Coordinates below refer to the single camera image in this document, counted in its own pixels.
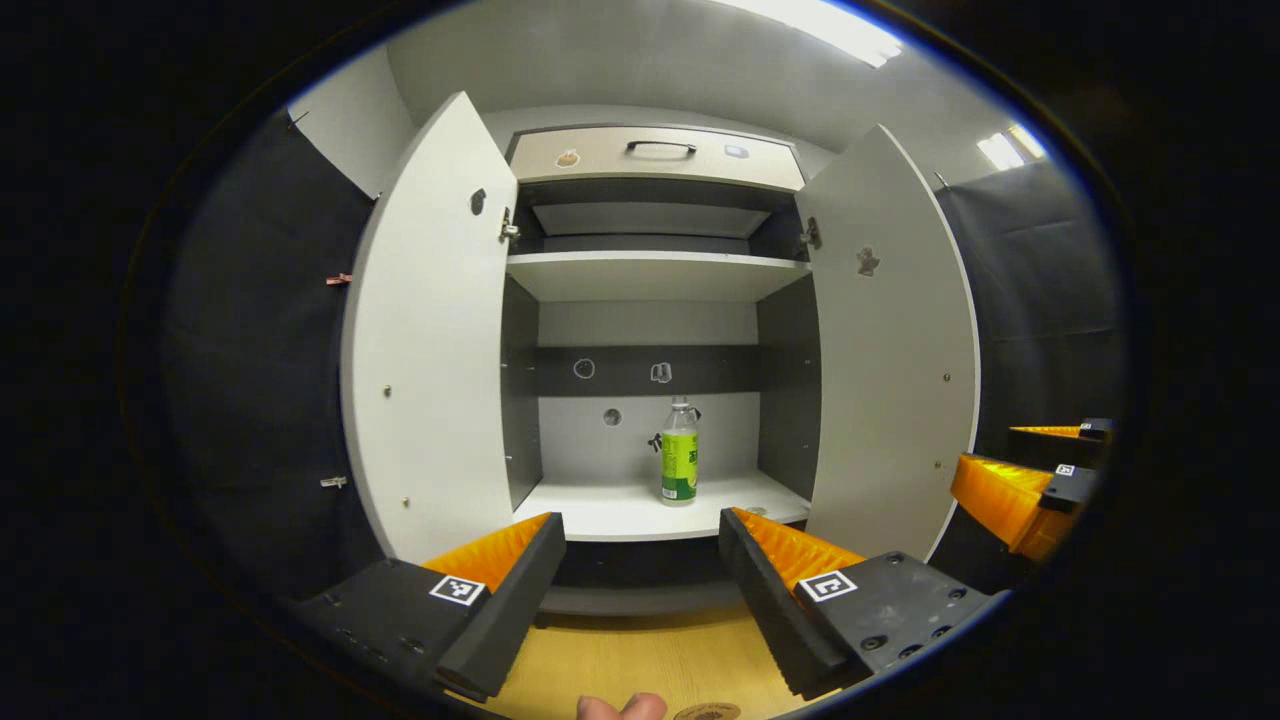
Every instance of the cabinet door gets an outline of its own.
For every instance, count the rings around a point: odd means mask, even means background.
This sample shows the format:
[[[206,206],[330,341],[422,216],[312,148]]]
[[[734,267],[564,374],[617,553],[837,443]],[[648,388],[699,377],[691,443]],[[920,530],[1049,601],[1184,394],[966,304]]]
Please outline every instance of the cabinet door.
[[[408,562],[511,523],[500,229],[515,204],[515,176],[458,92],[404,151],[360,242],[343,319],[343,424],[374,533]]]
[[[822,437],[806,528],[860,555],[923,560],[978,421],[978,328],[960,251],[920,172],[879,126],[796,205],[822,238],[810,250]]]

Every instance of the plastic bottle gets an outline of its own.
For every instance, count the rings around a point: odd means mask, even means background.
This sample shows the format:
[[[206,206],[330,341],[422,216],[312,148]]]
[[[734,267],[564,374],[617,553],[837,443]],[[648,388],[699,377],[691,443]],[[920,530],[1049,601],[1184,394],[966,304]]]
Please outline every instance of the plastic bottle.
[[[671,415],[662,427],[662,501],[673,507],[692,505],[698,495],[698,411],[686,397],[671,398]]]

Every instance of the black curtain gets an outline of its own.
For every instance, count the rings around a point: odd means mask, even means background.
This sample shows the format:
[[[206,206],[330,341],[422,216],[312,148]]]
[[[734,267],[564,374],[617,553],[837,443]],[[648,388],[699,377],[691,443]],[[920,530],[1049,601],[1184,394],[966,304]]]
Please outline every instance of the black curtain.
[[[338,398],[344,286],[369,199],[280,113],[206,196],[174,263],[164,382],[191,492],[233,556],[301,600],[383,557]],[[321,487],[346,477],[343,488]]]
[[[1119,275],[1087,197],[1039,161],[946,187],[937,199],[978,316],[974,452],[1002,456],[1011,425],[1119,416]]]

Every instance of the cabinet shelf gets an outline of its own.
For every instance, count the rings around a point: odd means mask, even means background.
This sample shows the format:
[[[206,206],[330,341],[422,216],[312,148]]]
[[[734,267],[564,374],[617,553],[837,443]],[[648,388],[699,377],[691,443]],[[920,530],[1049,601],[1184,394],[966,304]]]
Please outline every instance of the cabinet shelf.
[[[809,274],[809,263],[722,252],[613,250],[507,259],[541,302],[672,300],[755,302]]]
[[[809,516],[809,501],[759,470],[708,477],[687,507],[662,503],[658,478],[630,482],[543,478],[516,509],[513,521],[559,512],[564,538],[586,542],[644,542],[714,536],[723,507],[762,507],[765,518],[795,523]]]

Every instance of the cabinet hinge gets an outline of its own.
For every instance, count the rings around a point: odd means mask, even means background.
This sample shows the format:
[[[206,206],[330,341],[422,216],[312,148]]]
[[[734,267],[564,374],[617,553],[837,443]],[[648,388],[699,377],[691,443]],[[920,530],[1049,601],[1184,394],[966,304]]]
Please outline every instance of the cabinet hinge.
[[[520,228],[511,224],[511,208],[502,210],[502,227],[498,228],[498,242],[516,242],[520,240]]]
[[[809,218],[809,225],[805,232],[800,233],[800,243],[808,245],[814,250],[822,250],[822,233],[818,232],[818,219]]]

